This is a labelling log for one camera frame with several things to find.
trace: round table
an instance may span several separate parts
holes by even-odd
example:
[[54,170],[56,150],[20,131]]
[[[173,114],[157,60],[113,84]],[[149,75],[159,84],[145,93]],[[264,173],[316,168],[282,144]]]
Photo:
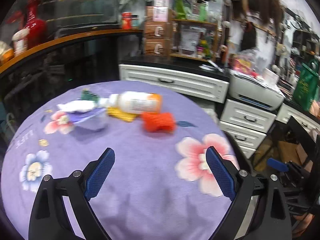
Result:
[[[127,123],[110,117],[108,126],[99,131],[59,125],[57,104],[79,98],[83,88],[104,98],[125,91],[160,94],[162,112],[172,113],[179,125],[172,134],[146,132],[140,118]],[[237,166],[223,132],[183,95],[131,81],[78,87],[46,103],[19,127],[3,163],[4,208],[28,239],[31,209],[43,176],[67,177],[110,147],[115,164],[90,205],[113,240],[207,240],[230,205],[204,158],[211,145]],[[68,198],[64,201],[75,234],[83,237]]]

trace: screw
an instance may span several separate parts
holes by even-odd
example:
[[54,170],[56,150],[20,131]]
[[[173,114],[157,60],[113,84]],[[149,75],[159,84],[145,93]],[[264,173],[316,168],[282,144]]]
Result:
[[240,176],[242,176],[242,177],[248,176],[248,172],[245,171],[245,170],[239,170],[239,174],[240,174]]
[[278,179],[278,177],[274,174],[271,174],[270,175],[270,178],[273,180],[273,181],[276,181]]
[[48,181],[50,178],[51,178],[50,175],[45,175],[45,176],[43,177],[43,180],[44,180],[44,181]]
[[73,175],[74,177],[79,177],[79,176],[81,175],[81,171],[74,171],[74,172],[72,173],[72,175]]

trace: printer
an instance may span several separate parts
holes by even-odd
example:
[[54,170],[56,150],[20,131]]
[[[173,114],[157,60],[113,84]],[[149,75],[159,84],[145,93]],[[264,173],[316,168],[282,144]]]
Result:
[[276,110],[284,100],[284,95],[278,87],[271,89],[250,78],[238,75],[231,75],[229,94],[233,98],[270,111]]

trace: yellow knitted object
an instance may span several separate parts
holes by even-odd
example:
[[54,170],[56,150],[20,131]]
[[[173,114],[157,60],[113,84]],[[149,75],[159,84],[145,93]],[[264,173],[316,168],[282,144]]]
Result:
[[122,112],[119,108],[108,107],[108,115],[119,118],[125,122],[132,122],[138,115]]

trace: blue gripper pad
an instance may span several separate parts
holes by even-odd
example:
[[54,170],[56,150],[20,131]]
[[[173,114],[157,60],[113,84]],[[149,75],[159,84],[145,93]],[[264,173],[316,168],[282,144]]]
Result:
[[236,197],[235,184],[220,158],[211,148],[207,149],[206,160],[224,196],[233,201]]
[[280,161],[277,161],[273,158],[268,158],[267,160],[267,165],[271,168],[274,168],[277,171],[280,172],[287,172],[289,171],[288,165],[285,163],[282,163]]
[[87,201],[98,195],[114,163],[115,152],[112,149],[109,149],[104,158],[99,162],[90,177],[87,179],[86,189],[84,192],[84,196]]

